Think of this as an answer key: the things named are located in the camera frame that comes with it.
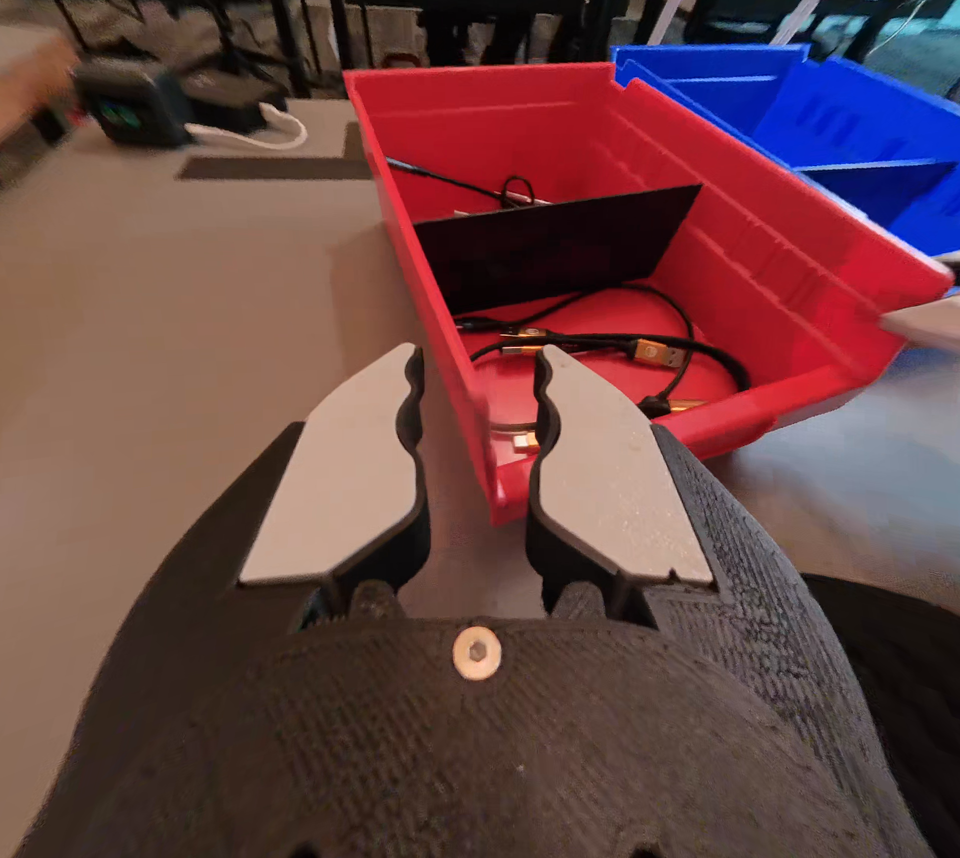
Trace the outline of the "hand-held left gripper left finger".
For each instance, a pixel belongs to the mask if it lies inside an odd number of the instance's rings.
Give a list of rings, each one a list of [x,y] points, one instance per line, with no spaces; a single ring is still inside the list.
[[[344,612],[363,582],[400,590],[426,564],[430,521],[423,350],[402,343],[340,384],[302,425],[239,570],[242,587],[311,586]]]

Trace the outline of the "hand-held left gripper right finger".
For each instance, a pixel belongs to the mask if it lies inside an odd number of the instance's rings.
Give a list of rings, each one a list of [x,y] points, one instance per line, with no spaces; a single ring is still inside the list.
[[[650,420],[556,346],[535,359],[525,549],[544,604],[571,583],[630,612],[648,587],[714,589],[715,576]]]

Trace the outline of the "black USB-C cable orange plug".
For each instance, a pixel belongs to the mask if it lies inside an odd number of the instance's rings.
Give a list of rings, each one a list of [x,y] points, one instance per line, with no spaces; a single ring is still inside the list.
[[[528,328],[516,334],[501,334],[498,342],[473,352],[469,360],[471,363],[476,363],[490,355],[532,356],[548,346],[558,347],[574,355],[619,353],[627,360],[682,373],[686,372],[692,357],[701,355],[719,364],[727,372],[738,392],[745,392],[753,387],[748,370],[738,359],[718,347],[685,336],[624,333],[564,334],[546,329]]]

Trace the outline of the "red plastic bin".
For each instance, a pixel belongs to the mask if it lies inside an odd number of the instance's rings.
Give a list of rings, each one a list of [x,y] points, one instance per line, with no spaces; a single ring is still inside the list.
[[[661,423],[699,458],[838,408],[903,346],[882,314],[940,299],[948,272],[610,62],[348,72],[381,212],[485,493],[525,511],[533,456],[494,425],[536,418],[532,357],[455,321],[696,338],[744,366],[739,391],[695,356]]]

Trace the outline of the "blue plastic bin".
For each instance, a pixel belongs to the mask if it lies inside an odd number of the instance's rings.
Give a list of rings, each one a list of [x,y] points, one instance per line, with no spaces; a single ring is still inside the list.
[[[700,184],[646,284],[700,336],[746,351],[770,329],[774,365],[824,362],[835,336],[889,360],[883,314],[958,294],[938,256],[958,250],[958,105],[805,47],[624,46],[584,66],[587,150],[613,195]],[[889,228],[848,211],[794,168],[936,159],[953,174]]]

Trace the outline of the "small white item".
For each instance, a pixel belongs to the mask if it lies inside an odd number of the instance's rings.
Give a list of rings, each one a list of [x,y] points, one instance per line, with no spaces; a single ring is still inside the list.
[[[506,196],[494,196],[493,203],[497,205],[497,208],[501,211],[510,210],[510,209],[521,209],[527,207],[536,207],[536,206],[551,206],[554,202],[543,200],[535,196],[524,196],[517,192],[508,192]],[[485,205],[483,212],[492,211],[494,207],[492,205]],[[466,212],[462,210],[454,210],[452,216],[454,217],[463,217],[469,216],[472,212]]]

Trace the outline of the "dark charger green display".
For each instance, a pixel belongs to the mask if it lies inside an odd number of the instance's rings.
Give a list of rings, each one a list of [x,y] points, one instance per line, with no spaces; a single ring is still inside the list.
[[[192,144],[193,110],[184,87],[162,63],[97,57],[71,78],[83,109],[114,144],[176,148]]]

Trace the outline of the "dark grey bag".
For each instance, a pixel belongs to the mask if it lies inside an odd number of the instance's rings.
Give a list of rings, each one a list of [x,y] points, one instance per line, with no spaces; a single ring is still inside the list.
[[[107,63],[151,66],[185,79],[216,72],[296,94],[280,33],[264,2],[213,13],[200,5],[155,0],[40,0],[66,35],[75,66]]]

